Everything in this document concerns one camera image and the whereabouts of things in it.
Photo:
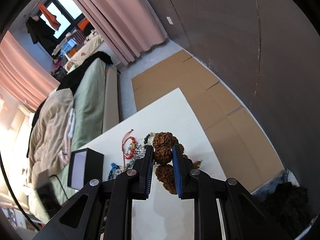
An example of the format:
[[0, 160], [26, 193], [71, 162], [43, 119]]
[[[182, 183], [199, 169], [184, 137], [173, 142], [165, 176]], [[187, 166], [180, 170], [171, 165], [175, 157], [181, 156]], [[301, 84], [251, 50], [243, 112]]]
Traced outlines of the black jewelry box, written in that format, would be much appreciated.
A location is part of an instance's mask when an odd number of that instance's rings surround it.
[[71, 153], [67, 186], [80, 190], [92, 179], [103, 178], [104, 155], [90, 148]]

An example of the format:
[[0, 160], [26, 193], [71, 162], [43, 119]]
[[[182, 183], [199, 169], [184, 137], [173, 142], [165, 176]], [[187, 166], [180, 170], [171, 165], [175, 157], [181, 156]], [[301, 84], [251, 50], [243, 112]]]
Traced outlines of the white side table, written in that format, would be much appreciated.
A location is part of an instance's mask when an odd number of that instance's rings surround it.
[[[136, 114], [84, 145], [104, 155], [103, 180], [111, 164], [123, 164], [129, 148], [124, 135], [131, 132], [138, 143], [154, 145], [156, 133], [169, 133], [181, 150], [211, 177], [225, 180], [222, 167], [197, 117], [180, 89], [169, 92]], [[155, 164], [148, 200], [133, 201], [132, 239], [193, 239], [194, 202], [181, 200], [174, 188], [173, 164]]]

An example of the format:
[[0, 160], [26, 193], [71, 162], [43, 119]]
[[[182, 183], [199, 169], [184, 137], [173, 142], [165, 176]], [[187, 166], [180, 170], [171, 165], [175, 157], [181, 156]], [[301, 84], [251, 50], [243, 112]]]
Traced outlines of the flattened cardboard on floor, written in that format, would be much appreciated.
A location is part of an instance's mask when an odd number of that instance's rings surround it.
[[218, 78], [180, 50], [132, 78], [137, 110], [179, 88], [204, 130], [226, 177], [252, 192], [284, 170], [273, 146]]

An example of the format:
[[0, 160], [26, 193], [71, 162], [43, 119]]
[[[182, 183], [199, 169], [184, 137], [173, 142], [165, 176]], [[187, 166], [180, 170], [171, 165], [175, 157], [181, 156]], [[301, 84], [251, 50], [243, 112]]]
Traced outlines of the beige blanket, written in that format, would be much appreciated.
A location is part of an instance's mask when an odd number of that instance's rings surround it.
[[33, 187], [40, 173], [58, 174], [70, 161], [71, 141], [67, 134], [73, 106], [73, 93], [66, 88], [50, 95], [40, 110], [29, 142], [29, 183]]

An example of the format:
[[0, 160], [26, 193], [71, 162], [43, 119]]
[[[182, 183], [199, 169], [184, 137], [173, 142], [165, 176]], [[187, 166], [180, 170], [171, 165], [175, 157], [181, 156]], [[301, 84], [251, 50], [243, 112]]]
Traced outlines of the bed with green sheet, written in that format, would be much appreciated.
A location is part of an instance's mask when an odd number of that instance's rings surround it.
[[[76, 93], [73, 94], [74, 106], [69, 119], [71, 127], [67, 134], [67, 139], [71, 141], [71, 153], [118, 124], [117, 92], [116, 67], [114, 65], [109, 66], [100, 59], [96, 59], [85, 72]], [[44, 102], [39, 105], [34, 115], [31, 132], [38, 120]], [[67, 186], [69, 163], [58, 174], [49, 175], [48, 171], [40, 173], [35, 187], [29, 183], [28, 174], [28, 184], [31, 187], [29, 209], [42, 223], [47, 223], [51, 216], [36, 191], [40, 176], [49, 179], [53, 189], [49, 196], [57, 200], [59, 206], [62, 206], [77, 192], [76, 189]]]

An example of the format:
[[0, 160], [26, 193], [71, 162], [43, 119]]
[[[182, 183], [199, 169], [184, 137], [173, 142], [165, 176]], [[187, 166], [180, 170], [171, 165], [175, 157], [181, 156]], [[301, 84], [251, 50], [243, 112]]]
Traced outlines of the black clothing on bed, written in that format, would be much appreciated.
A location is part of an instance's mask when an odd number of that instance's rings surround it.
[[108, 55], [104, 51], [98, 51], [92, 54], [91, 56], [89, 56], [87, 59], [85, 59], [82, 65], [80, 65], [78, 68], [76, 68], [75, 70], [70, 72], [68, 75], [66, 75], [62, 79], [60, 85], [58, 86], [57, 91], [69, 88], [72, 91], [72, 93], [75, 94], [77, 88], [79, 87], [82, 81], [82, 78], [85, 75], [85, 72], [96, 59], [100, 59], [101, 61], [103, 61], [105, 64], [109, 66], [113, 64], [113, 61], [110, 55]]

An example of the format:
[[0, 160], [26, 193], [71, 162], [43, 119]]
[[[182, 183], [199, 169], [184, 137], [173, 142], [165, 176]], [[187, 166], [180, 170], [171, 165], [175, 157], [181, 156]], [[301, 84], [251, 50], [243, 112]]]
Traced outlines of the pink curtain left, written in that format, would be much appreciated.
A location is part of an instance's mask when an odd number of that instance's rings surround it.
[[1, 86], [19, 102], [37, 110], [59, 81], [45, 71], [10, 32], [1, 40]]

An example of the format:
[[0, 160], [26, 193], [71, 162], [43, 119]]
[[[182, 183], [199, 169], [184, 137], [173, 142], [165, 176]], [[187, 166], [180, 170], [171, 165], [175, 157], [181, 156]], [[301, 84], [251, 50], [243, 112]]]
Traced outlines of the pink curtain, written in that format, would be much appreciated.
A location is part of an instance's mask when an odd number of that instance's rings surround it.
[[45, 71], [10, 32], [1, 40], [1, 86], [19, 102], [37, 110], [59, 81]]
[[123, 65], [167, 34], [147, 0], [73, 0]]

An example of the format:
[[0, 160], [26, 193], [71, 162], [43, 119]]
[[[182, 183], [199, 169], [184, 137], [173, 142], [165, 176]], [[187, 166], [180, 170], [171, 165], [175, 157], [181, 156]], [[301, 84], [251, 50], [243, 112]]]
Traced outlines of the patterned cream cushion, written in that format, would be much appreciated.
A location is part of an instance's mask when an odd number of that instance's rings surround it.
[[72, 68], [79, 67], [82, 63], [91, 56], [103, 43], [103, 38], [98, 33], [91, 33], [86, 37], [84, 45], [68, 60], [64, 65], [67, 72], [72, 71]]

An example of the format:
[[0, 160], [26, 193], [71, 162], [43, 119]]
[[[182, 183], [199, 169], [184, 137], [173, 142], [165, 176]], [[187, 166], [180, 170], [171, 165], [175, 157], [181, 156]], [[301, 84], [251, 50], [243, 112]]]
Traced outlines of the black hanging garment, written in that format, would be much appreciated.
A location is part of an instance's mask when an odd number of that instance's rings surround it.
[[25, 25], [33, 44], [39, 43], [51, 55], [58, 45], [57, 38], [54, 36], [54, 29], [47, 25], [42, 18], [34, 20], [32, 17], [29, 17]]

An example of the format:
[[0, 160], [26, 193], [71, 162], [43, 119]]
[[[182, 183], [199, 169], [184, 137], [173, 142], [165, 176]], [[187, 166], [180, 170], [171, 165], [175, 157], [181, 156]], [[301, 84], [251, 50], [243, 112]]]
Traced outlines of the orange hanging garment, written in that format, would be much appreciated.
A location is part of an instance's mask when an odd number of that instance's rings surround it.
[[51, 27], [53, 27], [54, 30], [59, 30], [61, 24], [57, 21], [56, 16], [53, 15], [44, 4], [38, 3], [37, 5]]

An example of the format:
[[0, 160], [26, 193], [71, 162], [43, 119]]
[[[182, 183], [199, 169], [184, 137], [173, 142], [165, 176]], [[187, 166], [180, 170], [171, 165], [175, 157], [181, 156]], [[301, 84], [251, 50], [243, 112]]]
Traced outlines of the pink curtain right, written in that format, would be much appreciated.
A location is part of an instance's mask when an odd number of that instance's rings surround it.
[[167, 34], [147, 0], [73, 0], [123, 65]]

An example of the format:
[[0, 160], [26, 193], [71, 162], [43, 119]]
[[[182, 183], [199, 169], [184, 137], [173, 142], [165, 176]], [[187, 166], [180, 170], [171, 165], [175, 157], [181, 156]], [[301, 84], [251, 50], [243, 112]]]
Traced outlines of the white wall switch plate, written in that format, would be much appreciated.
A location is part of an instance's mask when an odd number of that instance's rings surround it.
[[169, 16], [167, 16], [167, 21], [168, 21], [168, 23], [169, 23], [170, 25], [173, 25], [173, 21], [172, 21], [172, 19], [171, 19]]

